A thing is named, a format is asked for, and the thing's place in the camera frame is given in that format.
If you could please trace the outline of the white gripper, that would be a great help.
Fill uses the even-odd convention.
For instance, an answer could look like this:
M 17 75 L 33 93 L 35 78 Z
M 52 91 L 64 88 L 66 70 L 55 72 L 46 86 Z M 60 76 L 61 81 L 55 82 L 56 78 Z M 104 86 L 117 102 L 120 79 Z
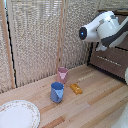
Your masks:
M 96 47 L 96 51 L 105 51 L 107 47 L 103 46 L 102 43 L 99 43 Z

